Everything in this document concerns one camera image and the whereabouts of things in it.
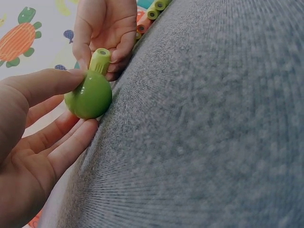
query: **child's hand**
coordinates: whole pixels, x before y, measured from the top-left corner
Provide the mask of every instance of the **child's hand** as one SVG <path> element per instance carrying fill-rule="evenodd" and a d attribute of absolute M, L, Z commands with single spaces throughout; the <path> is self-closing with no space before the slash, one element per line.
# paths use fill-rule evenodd
<path fill-rule="evenodd" d="M 98 48 L 112 52 L 106 78 L 117 79 L 128 61 L 136 35 L 136 0 L 80 0 L 74 29 L 73 53 L 81 69 L 89 66 Z"/>
<path fill-rule="evenodd" d="M 28 223 L 95 135 L 96 120 L 82 121 L 67 111 L 21 138 L 83 81 L 80 70 L 71 72 L 49 69 L 0 81 L 0 227 Z"/>

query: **yellow-green cap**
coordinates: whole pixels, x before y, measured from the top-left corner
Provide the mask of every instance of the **yellow-green cap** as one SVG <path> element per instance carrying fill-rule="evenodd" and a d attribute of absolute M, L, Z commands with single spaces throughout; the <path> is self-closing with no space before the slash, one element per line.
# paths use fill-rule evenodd
<path fill-rule="evenodd" d="M 111 61 L 111 53 L 105 48 L 97 49 L 91 58 L 89 70 L 105 76 Z"/>

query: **stack of toy pieces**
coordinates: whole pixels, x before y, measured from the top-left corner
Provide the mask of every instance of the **stack of toy pieces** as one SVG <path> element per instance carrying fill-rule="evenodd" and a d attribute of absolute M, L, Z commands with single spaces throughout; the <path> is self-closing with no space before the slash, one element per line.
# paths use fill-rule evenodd
<path fill-rule="evenodd" d="M 138 0 L 137 1 L 137 33 L 135 42 L 141 39 L 152 23 L 168 7 L 171 0 Z"/>

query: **green ball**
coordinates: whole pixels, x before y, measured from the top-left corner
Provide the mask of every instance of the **green ball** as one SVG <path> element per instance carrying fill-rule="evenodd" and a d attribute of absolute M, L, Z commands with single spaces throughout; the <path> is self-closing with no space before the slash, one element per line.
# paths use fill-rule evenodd
<path fill-rule="evenodd" d="M 65 94 L 67 108 L 80 119 L 96 119 L 102 116 L 111 102 L 110 83 L 103 75 L 91 70 L 74 91 Z"/>

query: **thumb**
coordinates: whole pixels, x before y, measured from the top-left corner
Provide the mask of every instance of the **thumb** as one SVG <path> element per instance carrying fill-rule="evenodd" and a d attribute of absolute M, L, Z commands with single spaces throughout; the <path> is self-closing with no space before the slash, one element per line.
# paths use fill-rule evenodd
<path fill-rule="evenodd" d="M 73 55 L 82 70 L 88 69 L 92 57 L 91 35 L 91 26 L 85 20 L 77 17 L 74 27 Z"/>
<path fill-rule="evenodd" d="M 105 19 L 106 5 L 101 0 L 80 0 L 74 26 L 73 54 L 82 70 L 91 61 L 91 38 L 98 36 Z"/>

